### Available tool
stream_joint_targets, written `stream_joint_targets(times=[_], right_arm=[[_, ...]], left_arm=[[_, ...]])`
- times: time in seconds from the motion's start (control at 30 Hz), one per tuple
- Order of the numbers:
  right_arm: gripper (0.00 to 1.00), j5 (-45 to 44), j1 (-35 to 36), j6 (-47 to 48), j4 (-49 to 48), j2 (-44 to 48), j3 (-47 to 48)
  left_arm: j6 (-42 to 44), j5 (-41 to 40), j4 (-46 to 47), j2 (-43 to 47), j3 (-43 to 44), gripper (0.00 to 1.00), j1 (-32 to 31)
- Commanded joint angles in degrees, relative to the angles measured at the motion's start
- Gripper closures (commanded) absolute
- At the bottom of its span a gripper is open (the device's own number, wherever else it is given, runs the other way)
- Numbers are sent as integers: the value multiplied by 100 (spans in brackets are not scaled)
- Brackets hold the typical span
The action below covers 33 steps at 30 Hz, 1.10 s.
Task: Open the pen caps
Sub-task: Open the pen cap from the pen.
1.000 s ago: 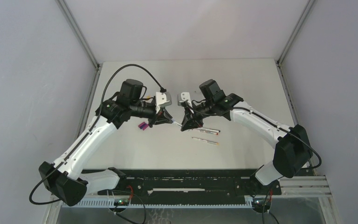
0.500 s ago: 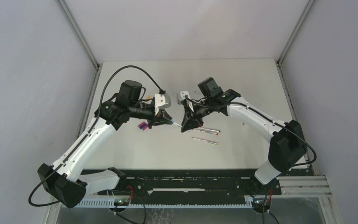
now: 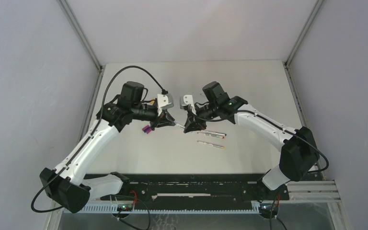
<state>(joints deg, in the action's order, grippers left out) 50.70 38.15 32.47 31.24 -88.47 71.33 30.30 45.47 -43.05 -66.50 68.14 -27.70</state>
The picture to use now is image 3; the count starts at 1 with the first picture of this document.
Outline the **white red marker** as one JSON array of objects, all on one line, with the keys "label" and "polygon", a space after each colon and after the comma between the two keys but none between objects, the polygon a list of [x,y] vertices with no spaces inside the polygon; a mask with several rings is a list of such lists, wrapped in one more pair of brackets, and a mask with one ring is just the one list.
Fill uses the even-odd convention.
[{"label": "white red marker", "polygon": [[197,132],[198,134],[207,136],[207,137],[212,137],[212,138],[219,138],[219,139],[224,139],[225,136],[222,135],[216,135],[216,134],[211,134],[211,133],[204,133],[204,132]]}]

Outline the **white yellow marker pen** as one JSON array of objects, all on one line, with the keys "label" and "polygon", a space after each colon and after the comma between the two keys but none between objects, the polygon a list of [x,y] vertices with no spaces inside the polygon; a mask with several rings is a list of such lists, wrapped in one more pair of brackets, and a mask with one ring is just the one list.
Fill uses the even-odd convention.
[{"label": "white yellow marker pen", "polygon": [[212,146],[214,148],[225,149],[225,147],[222,146],[222,145],[218,145],[218,144],[214,144],[214,143],[209,143],[209,142],[205,142],[205,141],[198,140],[197,143],[208,145],[208,146]]}]

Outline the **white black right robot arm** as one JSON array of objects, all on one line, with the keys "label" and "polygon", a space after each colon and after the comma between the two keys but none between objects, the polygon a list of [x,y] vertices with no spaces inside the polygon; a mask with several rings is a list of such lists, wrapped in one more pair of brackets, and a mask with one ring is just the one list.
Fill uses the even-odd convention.
[{"label": "white black right robot arm", "polygon": [[180,98],[180,108],[187,112],[184,132],[205,130],[208,122],[229,121],[247,128],[272,144],[279,152],[278,165],[266,172],[257,182],[258,195],[271,199],[277,189],[288,183],[298,182],[322,156],[317,149],[312,131],[286,126],[264,115],[245,99],[229,95],[222,86],[213,81],[203,87],[207,102],[199,106],[192,95]]}]

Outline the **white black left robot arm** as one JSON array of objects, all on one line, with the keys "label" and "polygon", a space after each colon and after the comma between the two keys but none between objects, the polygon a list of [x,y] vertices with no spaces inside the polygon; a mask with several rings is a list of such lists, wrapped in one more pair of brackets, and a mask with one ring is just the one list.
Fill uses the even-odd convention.
[{"label": "white black left robot arm", "polygon": [[84,177],[103,148],[133,120],[148,121],[151,129],[174,126],[174,119],[167,111],[173,107],[171,94],[163,90],[150,104],[143,100],[144,92],[147,89],[143,84],[126,82],[120,94],[101,106],[92,126],[73,151],[53,169],[44,168],[40,172],[43,185],[40,191],[71,213],[106,195],[120,200],[128,198],[131,188],[115,172],[93,179]]}]

